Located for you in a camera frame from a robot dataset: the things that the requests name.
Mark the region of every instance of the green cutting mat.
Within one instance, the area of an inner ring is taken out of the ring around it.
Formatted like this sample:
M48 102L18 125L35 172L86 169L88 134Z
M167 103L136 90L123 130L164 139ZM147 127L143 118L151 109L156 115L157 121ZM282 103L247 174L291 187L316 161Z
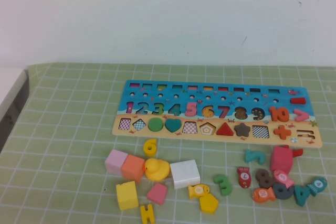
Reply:
M297 184L326 177L328 187L310 196L304 207L289 200L255 204L237 182L237 166L246 166L246 148L267 155L271 146L159 138L157 158L196 159L201 181L219 200L215 215L202 214L185 188L168 189L163 206L154 204L156 223L336 223L336 70L332 67L221 67L52 63L29 67L30 96L0 154L0 223L141 223L139 208L121 212L116 184L104 160L111 149L144 157L146 138L111 134L124 82L128 79L303 86L317 116L322 149L306 149L290 176ZM224 173L234 185L219 194L212 177ZM137 185L140 204L153 183Z

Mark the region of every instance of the blue board section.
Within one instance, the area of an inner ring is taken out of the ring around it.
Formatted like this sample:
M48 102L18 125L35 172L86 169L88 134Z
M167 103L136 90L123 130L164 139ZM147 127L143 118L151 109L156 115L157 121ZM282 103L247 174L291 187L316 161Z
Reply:
M291 98L298 97L305 98L306 104L290 103ZM314 116L307 89L302 87L128 80L118 111L125 111L128 102L133 102L133 113L146 106L148 114L151 114L157 111L156 103L163 104L165 114L175 104L180 104L181 113L185 113L187 104L196 102L198 117L203 117L202 108L205 106L213 106L211 109L215 116L223 111L219 106L230 107L227 116L234 115L237 107L245 108L248 115L252 114L253 109L261 108L267 116L270 115L268 110L271 106L285 107L290 114L294 109L299 109Z

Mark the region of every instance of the teal heart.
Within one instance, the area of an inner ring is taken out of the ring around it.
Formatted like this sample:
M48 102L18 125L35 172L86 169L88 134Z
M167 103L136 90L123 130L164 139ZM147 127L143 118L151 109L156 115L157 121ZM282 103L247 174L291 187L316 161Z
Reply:
M180 119L171 119L171 118L168 118L166 120L165 126L166 126L167 130L169 130L170 132L175 132L179 128L181 128L182 123L181 123Z

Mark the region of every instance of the yellow fish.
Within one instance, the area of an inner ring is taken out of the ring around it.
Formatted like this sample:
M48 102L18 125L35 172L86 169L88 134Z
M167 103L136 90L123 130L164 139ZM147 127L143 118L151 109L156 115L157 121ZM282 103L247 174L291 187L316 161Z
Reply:
M189 199L200 198L210 193L210 188L204 184L198 184L196 186L188 186Z

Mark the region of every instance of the white cube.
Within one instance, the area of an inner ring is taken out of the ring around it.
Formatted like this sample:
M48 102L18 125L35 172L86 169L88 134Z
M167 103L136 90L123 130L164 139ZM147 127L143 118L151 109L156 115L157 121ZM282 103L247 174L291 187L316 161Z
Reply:
M173 175L174 189L194 186L201 182L194 159L170 164L170 170Z

